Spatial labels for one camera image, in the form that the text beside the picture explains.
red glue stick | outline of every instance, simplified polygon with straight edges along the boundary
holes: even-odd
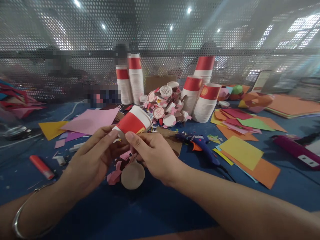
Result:
[[[54,177],[53,172],[44,164],[44,162],[36,155],[29,157],[30,161],[37,167],[37,169],[46,177],[51,180]]]

fingernail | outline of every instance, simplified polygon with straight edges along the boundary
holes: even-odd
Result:
[[[132,140],[134,138],[134,133],[133,132],[127,132],[126,133],[126,139],[128,141]]]

white cable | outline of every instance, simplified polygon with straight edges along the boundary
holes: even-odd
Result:
[[[83,101],[84,101],[84,100],[82,100],[82,101],[80,101],[80,102],[77,102],[76,105],[74,105],[74,107],[73,107],[73,109],[72,109],[72,112],[71,112],[70,114],[68,114],[67,116],[65,116],[61,121],[65,120],[67,117],[69,117],[69,116],[74,112],[74,109],[76,108],[76,106],[77,106],[79,103],[83,102]],[[14,143],[10,143],[10,144],[8,144],[8,145],[1,146],[0,148],[9,147],[9,146],[12,146],[12,145],[14,145],[14,144],[27,141],[27,140],[29,140],[29,139],[31,139],[31,138],[38,137],[38,136],[40,136],[40,135],[42,135],[42,133],[37,134],[37,135],[34,135],[34,136],[29,137],[29,138],[26,138],[26,139],[23,139],[23,140],[20,140],[20,141],[18,141],[18,142],[14,142]]]

green balloon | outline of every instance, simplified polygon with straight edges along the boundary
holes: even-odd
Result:
[[[242,92],[243,92],[242,86],[241,85],[236,85],[236,86],[233,87],[231,94],[236,94],[237,95],[237,94],[240,94]]]

glue gun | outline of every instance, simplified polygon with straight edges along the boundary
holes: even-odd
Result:
[[[182,142],[193,143],[193,151],[204,151],[211,163],[213,163],[217,167],[220,166],[219,160],[213,155],[211,150],[207,147],[209,139],[206,136],[198,136],[190,133],[177,133],[175,135],[171,135],[171,137],[175,137],[176,139]]]

